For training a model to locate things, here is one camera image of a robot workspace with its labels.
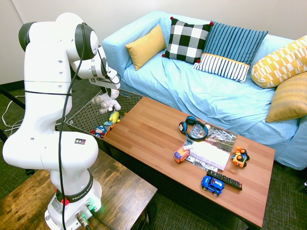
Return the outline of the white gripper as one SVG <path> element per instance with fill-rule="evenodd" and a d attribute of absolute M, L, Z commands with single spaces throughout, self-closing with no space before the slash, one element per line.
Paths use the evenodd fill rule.
<path fill-rule="evenodd" d="M 107 93 L 107 89 L 111 89 L 111 99 L 116 99 L 119 96 L 120 78 L 116 71 L 109 71 L 105 77 L 93 77 L 89 79 L 93 85 L 100 86 L 103 94 Z"/>

